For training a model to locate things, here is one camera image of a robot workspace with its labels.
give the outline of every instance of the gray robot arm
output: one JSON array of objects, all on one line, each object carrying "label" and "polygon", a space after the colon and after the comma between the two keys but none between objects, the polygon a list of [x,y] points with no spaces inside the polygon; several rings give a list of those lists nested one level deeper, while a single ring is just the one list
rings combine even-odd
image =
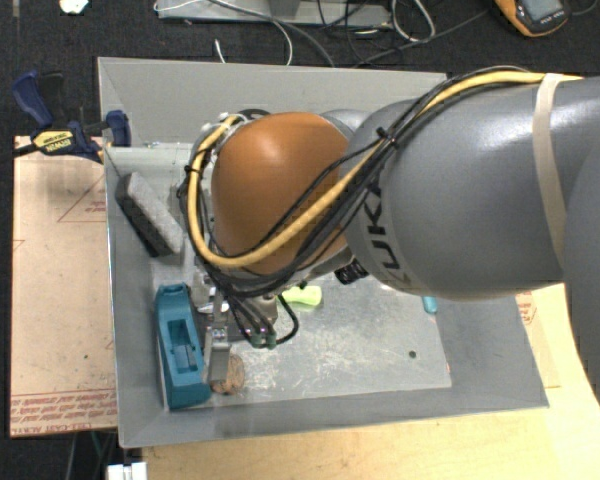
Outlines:
[{"label": "gray robot arm", "polygon": [[[347,243],[378,280],[420,295],[493,298],[564,282],[600,400],[600,77],[557,86],[544,146],[538,90],[494,89],[443,108],[385,167]],[[349,151],[409,104],[367,117]]]}]

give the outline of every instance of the blue object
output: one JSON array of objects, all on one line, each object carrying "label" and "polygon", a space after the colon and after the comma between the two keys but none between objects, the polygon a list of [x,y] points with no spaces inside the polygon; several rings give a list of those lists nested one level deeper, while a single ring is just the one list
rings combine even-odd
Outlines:
[{"label": "blue object", "polygon": [[186,284],[158,288],[155,318],[167,406],[182,409],[205,402],[211,388],[202,381],[204,358]]},{"label": "blue object", "polygon": [[435,315],[438,312],[438,301],[435,297],[422,297],[422,304],[424,305],[424,310],[430,315]]},{"label": "blue object", "polygon": [[45,130],[53,124],[53,115],[38,90],[35,69],[27,71],[11,84],[11,92],[18,106],[38,123],[38,130]]},{"label": "blue object", "polygon": [[84,134],[80,123],[78,121],[69,121],[67,123],[67,128],[71,130],[71,133],[73,133],[73,136],[76,139],[75,146],[71,151],[68,151],[67,154],[81,156],[95,162],[100,162],[98,151],[102,148],[97,142],[91,140],[91,137],[87,137]]},{"label": "blue object", "polygon": [[[38,128],[31,134],[33,141],[42,132],[49,130],[52,126],[58,126],[59,123],[54,123],[54,115],[49,110],[49,106],[45,102],[43,92],[37,82],[38,72],[35,69],[27,71],[11,85],[11,91],[18,103],[18,106],[38,123]],[[50,94],[51,101],[56,102],[56,110],[59,117],[64,118],[64,113],[59,110],[61,108],[58,101],[61,99],[61,91],[59,85],[55,84],[54,89]],[[107,114],[106,121],[97,123],[96,125],[83,126],[78,121],[69,121],[66,125],[61,125],[63,129],[68,129],[73,137],[69,141],[65,139],[66,145],[58,147],[55,150],[51,148],[39,146],[40,151],[44,154],[58,155],[75,155],[100,162],[98,152],[102,149],[96,142],[91,140],[91,132],[100,132],[106,128],[110,128],[113,132],[115,146],[129,147],[131,146],[131,129],[127,116],[121,110],[113,110]]]},{"label": "blue object", "polygon": [[131,146],[131,129],[129,120],[122,110],[112,110],[107,114],[107,124],[113,133],[113,145],[119,147]]}]

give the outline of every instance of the yellow cable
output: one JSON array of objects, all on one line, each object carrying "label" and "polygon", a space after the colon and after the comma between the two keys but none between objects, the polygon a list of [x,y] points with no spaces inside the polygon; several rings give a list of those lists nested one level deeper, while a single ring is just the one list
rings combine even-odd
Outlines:
[{"label": "yellow cable", "polygon": [[[483,75],[476,75],[475,77],[469,78],[467,80],[463,80],[462,82],[458,82],[455,85],[452,85],[448,89],[445,89],[440,94],[438,94],[418,115],[427,112],[430,108],[437,105],[438,103],[454,96],[462,91],[470,89],[472,87],[478,87],[481,85],[492,84],[492,83],[503,83],[503,82],[514,82],[514,83],[524,83],[524,84],[532,84],[541,82],[544,73],[527,73],[520,71],[496,71],[493,73],[485,73]],[[570,77],[565,76],[565,80],[577,80],[580,77]],[[220,128],[215,130],[209,137],[204,139],[197,151],[204,150],[210,146],[212,146],[228,127],[233,123],[235,117],[229,117],[226,119]],[[307,226],[312,220],[318,217],[323,211],[325,211],[329,205],[331,205],[339,196],[342,194],[346,186],[353,179],[353,177],[358,173],[358,171],[364,166],[366,161],[373,155],[376,149],[380,146],[380,144],[376,145],[373,149],[371,149],[362,160],[358,164],[356,164],[351,171],[349,171],[345,176],[343,176],[333,187],[331,187],[327,192],[325,192],[320,199],[318,199],[312,206],[310,206],[302,215],[300,215],[295,221],[293,221],[288,227],[284,229],[279,235],[273,237],[265,244],[262,244],[258,249],[251,251],[247,254],[243,254],[241,256],[236,256],[234,258],[226,258],[224,256],[218,256],[213,251],[211,251],[204,240],[204,237],[200,233],[200,228],[197,225],[198,223],[198,215],[197,215],[197,197],[198,197],[198,183],[197,177],[199,171],[203,155],[195,155],[194,160],[192,162],[192,172],[191,176],[194,179],[189,181],[189,192],[188,192],[188,217],[189,217],[189,226],[191,227],[191,235],[193,237],[193,241],[196,245],[197,250],[202,255],[202,257],[208,262],[218,266],[218,267],[226,267],[226,268],[240,268],[246,267],[248,265],[252,265],[257,263],[258,261],[266,258],[267,256],[273,254],[280,247],[286,244],[289,240],[291,240],[294,236],[296,236],[305,226]]]}]

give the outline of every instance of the small brown object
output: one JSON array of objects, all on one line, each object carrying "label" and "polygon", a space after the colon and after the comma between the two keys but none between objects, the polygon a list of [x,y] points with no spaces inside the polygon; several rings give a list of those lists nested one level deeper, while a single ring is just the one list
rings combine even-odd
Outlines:
[{"label": "small brown object", "polygon": [[229,356],[227,379],[223,382],[212,382],[211,389],[214,393],[235,395],[244,387],[244,363],[237,354]]}]

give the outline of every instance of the orange multimeter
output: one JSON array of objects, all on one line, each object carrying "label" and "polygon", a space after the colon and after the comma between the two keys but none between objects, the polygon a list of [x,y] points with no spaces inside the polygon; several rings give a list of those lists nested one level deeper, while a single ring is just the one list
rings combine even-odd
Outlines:
[{"label": "orange multimeter", "polygon": [[564,25],[571,11],[564,0],[494,0],[502,14],[528,37],[550,34]]}]

